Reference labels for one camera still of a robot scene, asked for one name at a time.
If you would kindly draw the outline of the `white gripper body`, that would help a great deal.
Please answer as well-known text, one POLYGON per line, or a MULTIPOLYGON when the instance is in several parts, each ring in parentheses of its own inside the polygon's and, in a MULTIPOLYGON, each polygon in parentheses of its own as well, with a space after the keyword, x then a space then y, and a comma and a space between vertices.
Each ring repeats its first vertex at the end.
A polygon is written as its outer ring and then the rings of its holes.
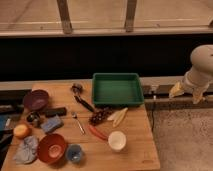
POLYGON ((212 75, 192 67, 183 77, 183 88, 187 93, 191 94, 194 92, 205 92, 212 81, 212 75))

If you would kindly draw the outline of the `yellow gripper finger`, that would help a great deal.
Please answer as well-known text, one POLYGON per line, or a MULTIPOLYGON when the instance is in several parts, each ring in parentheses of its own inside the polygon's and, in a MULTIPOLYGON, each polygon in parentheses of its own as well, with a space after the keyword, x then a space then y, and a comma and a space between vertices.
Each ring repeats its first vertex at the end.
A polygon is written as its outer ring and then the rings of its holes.
POLYGON ((204 100, 203 90, 194 90, 193 91, 193 103, 198 104, 200 101, 204 100))
POLYGON ((174 98, 184 94, 184 89, 180 82, 177 82, 169 91, 169 97, 174 98))

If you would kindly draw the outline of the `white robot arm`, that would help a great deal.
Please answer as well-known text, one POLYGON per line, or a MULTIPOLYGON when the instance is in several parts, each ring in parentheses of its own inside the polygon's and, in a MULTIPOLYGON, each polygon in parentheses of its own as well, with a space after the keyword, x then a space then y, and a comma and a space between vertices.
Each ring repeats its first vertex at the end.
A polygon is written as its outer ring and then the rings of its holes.
POLYGON ((190 93, 193 103, 203 100, 203 93, 213 82, 213 45, 200 45, 190 55, 192 67, 185 73, 183 79, 177 82, 169 91, 169 97, 190 93))

